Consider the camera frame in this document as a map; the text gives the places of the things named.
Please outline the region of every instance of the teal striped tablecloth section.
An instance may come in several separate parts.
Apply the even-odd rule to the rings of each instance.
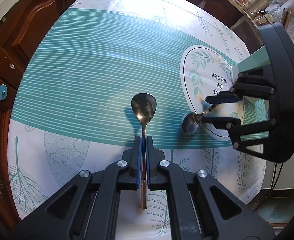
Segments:
[[[147,92],[157,100],[156,114],[147,126],[156,147],[230,146],[230,141],[218,141],[202,129],[192,138],[180,133],[182,117],[190,112],[180,60],[192,45],[209,46],[151,20],[69,8],[33,55],[11,119],[73,138],[131,146],[134,135],[141,133],[131,98]],[[236,64],[217,52],[230,65]],[[265,120],[263,101],[246,101],[244,123],[258,120]]]

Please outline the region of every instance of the silver screw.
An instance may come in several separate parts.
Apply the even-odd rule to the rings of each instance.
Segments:
[[[127,162],[124,161],[124,160],[120,160],[120,161],[117,162],[117,165],[118,165],[119,167],[125,167],[125,166],[127,165]]]
[[[159,162],[160,166],[167,167],[169,166],[170,162],[167,160],[162,160]]]
[[[205,178],[205,177],[207,177],[208,173],[207,173],[207,171],[200,170],[200,171],[197,171],[197,175],[201,178]]]
[[[235,143],[233,144],[233,148],[234,148],[234,149],[238,149],[238,147],[239,147],[239,144],[238,144],[237,142],[235,142]]]
[[[79,173],[79,176],[81,176],[82,178],[87,178],[89,176],[90,172],[87,170],[83,170]]]
[[[275,126],[276,123],[277,123],[276,118],[271,118],[271,125],[272,125],[272,126]]]

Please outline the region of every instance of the tablecloth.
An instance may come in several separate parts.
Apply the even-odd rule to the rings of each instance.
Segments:
[[[208,171],[248,203],[266,161],[234,150],[226,131],[212,126],[191,138],[180,131],[186,113],[231,87],[229,66],[247,56],[239,37],[185,0],[76,0],[37,48],[15,99],[8,172],[20,217],[79,171],[103,170],[132,147],[141,127],[130,101],[140,92],[157,100],[146,133],[166,159]],[[263,101],[245,99],[213,114],[244,124],[266,118]],[[140,210],[139,191],[121,193],[116,239],[171,238],[166,192],[147,197]]]

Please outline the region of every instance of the metal spoon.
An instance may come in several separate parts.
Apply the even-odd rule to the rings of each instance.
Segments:
[[[204,110],[201,114],[196,114],[193,112],[185,115],[181,125],[182,133],[187,136],[194,135],[197,132],[201,123],[201,119],[203,119],[204,115],[209,114],[217,106],[218,104],[213,104],[210,106],[210,108]]]
[[[131,100],[131,108],[142,126],[142,166],[140,180],[140,208],[147,209],[147,179],[146,179],[146,126],[156,111],[156,99],[147,93],[135,95]]]

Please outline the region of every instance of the spoon handle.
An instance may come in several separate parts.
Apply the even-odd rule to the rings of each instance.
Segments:
[[[140,208],[147,209],[147,178],[146,178],[146,130],[142,129],[142,158],[140,180]]]

